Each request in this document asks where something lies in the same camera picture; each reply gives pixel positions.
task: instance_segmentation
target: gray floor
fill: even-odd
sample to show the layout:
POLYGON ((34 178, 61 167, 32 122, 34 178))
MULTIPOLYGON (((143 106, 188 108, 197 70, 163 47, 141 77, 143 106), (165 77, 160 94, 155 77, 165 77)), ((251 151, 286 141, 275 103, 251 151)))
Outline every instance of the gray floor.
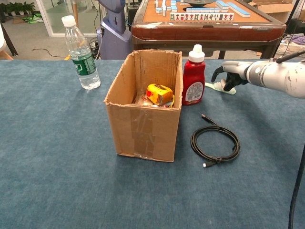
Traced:
MULTIPOLYGON (((10 36, 18 56, 17 60, 63 60, 69 53, 65 46, 64 37, 49 37, 45 25, 43 23, 36 24, 13 24, 13 20, 3 23, 3 26, 10 36), (48 49, 52 55, 62 56, 60 58, 50 56, 45 50, 48 49)), ((219 52, 214 52, 213 56, 206 59, 218 59, 219 52)), ((259 59, 253 51, 228 51, 225 59, 259 59)))

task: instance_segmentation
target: green bottle label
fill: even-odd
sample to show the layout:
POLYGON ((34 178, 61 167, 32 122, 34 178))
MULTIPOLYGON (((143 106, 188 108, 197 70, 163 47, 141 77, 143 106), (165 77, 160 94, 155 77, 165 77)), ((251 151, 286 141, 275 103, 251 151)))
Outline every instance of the green bottle label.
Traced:
POLYGON ((83 60, 73 60, 78 75, 89 75, 95 72, 96 67, 92 55, 85 56, 83 60))

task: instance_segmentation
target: mahjong table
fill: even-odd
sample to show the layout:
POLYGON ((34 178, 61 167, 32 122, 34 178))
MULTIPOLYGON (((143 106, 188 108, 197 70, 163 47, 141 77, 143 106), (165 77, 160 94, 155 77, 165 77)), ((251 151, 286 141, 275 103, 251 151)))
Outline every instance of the mahjong table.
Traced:
MULTIPOLYGON (((155 0, 142 1, 132 23, 135 50, 189 51, 194 44, 201 44, 207 53, 220 50, 220 59, 228 50, 252 50, 261 52, 261 58, 269 58, 276 51, 286 27, 241 0, 223 2, 233 3, 248 14, 246 17, 232 8, 227 12, 205 12, 204 8, 190 11, 188 3, 178 1, 173 11, 170 10, 172 2, 165 1, 167 11, 164 16, 156 11, 155 0)), ((157 2, 160 7, 162 3, 162 0, 157 2)), ((213 2, 204 7, 217 9, 217 4, 213 2)))

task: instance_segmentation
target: packing tape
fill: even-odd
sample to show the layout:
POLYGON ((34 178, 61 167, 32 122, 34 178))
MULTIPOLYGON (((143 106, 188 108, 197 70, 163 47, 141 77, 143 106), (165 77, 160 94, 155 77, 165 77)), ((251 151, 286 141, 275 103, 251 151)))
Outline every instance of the packing tape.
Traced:
POLYGON ((153 117, 143 108, 131 110, 132 138, 134 156, 152 158, 155 137, 153 136, 153 117))

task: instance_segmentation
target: chair leg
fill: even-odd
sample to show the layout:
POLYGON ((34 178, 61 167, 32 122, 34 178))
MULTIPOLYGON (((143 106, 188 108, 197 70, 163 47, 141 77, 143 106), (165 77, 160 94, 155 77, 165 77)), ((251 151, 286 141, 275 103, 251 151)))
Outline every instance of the chair leg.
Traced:
POLYGON ((1 51, 0 56, 3 56, 7 60, 13 60, 13 58, 6 51, 1 51))

